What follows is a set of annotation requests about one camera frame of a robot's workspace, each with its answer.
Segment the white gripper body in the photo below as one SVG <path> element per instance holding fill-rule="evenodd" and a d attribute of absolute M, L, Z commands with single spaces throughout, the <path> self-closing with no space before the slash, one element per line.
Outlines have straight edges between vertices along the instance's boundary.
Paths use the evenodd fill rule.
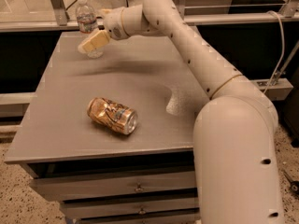
<path fill-rule="evenodd" d="M 115 40 L 127 39 L 129 35 L 125 32 L 122 24 L 122 12 L 124 7 L 111 9 L 111 12 L 103 18 L 103 24 L 111 38 Z"/>

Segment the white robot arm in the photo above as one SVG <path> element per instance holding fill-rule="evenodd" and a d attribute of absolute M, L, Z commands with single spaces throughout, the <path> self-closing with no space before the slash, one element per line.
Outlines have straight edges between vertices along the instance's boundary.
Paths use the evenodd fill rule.
<path fill-rule="evenodd" d="M 78 49 L 88 53 L 133 35 L 167 36 L 209 101 L 193 129 L 201 224 L 285 224 L 272 102 L 180 16 L 172 0 L 104 9 L 104 27 Z"/>

